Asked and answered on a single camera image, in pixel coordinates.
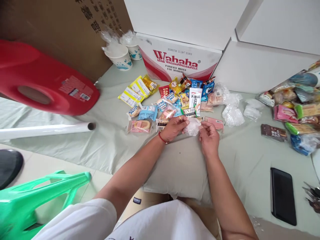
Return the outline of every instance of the wahaha logo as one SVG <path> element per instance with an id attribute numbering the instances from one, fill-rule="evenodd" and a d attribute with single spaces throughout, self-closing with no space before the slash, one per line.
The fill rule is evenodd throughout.
<path id="1" fill-rule="evenodd" d="M 167 55 L 166 52 L 164 52 L 163 54 L 161 51 L 157 51 L 157 50 L 153 50 L 153 52 L 156 55 L 158 62 L 163 62 L 163 63 L 166 62 L 166 63 L 172 64 L 172 65 L 177 65 L 177 66 L 186 67 L 186 68 L 192 68 L 195 70 L 198 69 L 198 64 L 190 62 L 188 58 L 186 58 L 185 60 L 182 60 L 182 59 L 175 58 L 174 56 L 168 57 L 168 56 L 166 56 Z"/>

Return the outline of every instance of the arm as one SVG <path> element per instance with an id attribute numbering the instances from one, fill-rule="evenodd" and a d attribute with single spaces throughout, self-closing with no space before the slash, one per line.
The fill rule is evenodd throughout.
<path id="1" fill-rule="evenodd" d="M 249 216 L 234 190 L 218 154 L 219 133 L 213 124 L 202 122 L 199 140 L 206 159 L 213 207 L 223 239 L 258 239 Z"/>
<path id="2" fill-rule="evenodd" d="M 186 116 L 172 118 L 160 136 L 166 142 L 172 141 L 188 124 Z M 155 136 L 113 175 L 94 198 L 109 200 L 116 208 L 119 219 L 130 199 L 148 179 L 164 147 L 165 143 L 158 135 Z"/>

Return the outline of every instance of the brown cardboard box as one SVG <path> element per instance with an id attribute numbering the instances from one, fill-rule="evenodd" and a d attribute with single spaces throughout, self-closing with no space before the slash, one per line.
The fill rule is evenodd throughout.
<path id="1" fill-rule="evenodd" d="M 104 24 L 132 29 L 123 0 L 0 1 L 0 38 L 28 43 L 92 82 L 112 65 L 101 49 Z"/>

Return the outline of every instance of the red string bracelet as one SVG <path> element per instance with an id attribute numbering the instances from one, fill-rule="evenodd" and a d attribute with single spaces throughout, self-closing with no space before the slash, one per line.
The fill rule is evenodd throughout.
<path id="1" fill-rule="evenodd" d="M 166 142 L 165 140 L 163 140 L 163 138 L 160 136 L 160 132 L 158 133 L 159 135 L 159 138 L 165 143 L 165 144 L 168 144 L 169 142 Z"/>

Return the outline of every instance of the gray cloth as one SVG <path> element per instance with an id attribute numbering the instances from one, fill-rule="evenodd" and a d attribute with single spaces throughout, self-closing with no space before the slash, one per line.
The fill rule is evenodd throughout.
<path id="1" fill-rule="evenodd" d="M 134 62 L 132 70 L 121 72 L 112 66 L 99 80 L 101 97 L 86 114 L 78 117 L 62 116 L 39 111 L 23 104 L 0 98 L 0 127 L 15 128 L 77 122 L 96 122 L 93 132 L 14 139 L 3 144 L 63 159 L 109 174 L 114 174 L 138 149 L 156 135 L 127 134 L 130 107 L 117 97 L 139 75 L 146 74 L 142 61 Z M 166 82 L 157 81 L 162 86 Z M 240 109 L 252 94 L 242 94 Z M 143 101 L 147 106 L 160 98 L 159 92 Z M 222 119 L 224 106 L 214 113 L 201 112 L 201 117 Z M 311 157 L 295 152 L 290 144 L 261 136 L 261 124 L 284 128 L 273 121 L 272 109 L 265 107 L 257 121 L 238 127 L 225 127 L 219 155 L 231 182 L 250 215 L 264 218 L 283 227 L 296 228 L 320 236 L 320 217 L 305 200 L 303 181 L 318 185 Z M 293 177 L 297 226 L 288 225 L 271 214 L 270 167 L 288 172 Z M 190 197 L 210 205 L 206 165 L 197 137 L 180 135 L 168 144 L 153 168 L 143 190 Z"/>

